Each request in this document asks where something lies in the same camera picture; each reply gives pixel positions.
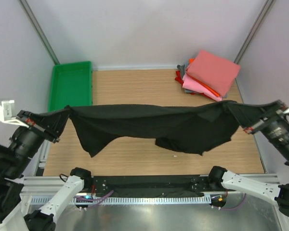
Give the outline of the black t shirt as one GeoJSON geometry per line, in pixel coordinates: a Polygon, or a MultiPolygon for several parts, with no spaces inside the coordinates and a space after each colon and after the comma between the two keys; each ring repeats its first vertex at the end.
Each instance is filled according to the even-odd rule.
{"type": "Polygon", "coordinates": [[[114,104],[66,109],[91,157],[121,137],[155,139],[158,147],[202,155],[229,142],[239,127],[225,105],[222,101],[196,107],[114,104]]]}

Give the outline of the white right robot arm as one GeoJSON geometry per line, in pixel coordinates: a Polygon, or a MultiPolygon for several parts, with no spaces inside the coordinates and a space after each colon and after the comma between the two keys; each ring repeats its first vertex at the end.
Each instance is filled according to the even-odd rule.
{"type": "MultiPolygon", "coordinates": [[[[229,102],[226,103],[226,109],[247,134],[261,132],[282,154],[285,164],[289,166],[289,107],[278,100],[263,105],[229,102]]],[[[278,207],[282,214],[289,217],[289,183],[263,183],[214,166],[209,173],[207,184],[214,191],[223,188],[262,199],[278,207]]]]}

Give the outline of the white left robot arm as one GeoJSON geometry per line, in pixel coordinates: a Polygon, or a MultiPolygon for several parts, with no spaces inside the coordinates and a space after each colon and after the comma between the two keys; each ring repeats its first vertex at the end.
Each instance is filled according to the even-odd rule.
{"type": "Polygon", "coordinates": [[[0,231],[53,231],[76,195],[92,188],[90,172],[81,168],[64,182],[23,175],[45,141],[59,141],[70,113],[17,113],[10,102],[0,104],[0,122],[17,127],[10,145],[0,145],[0,231]]]}

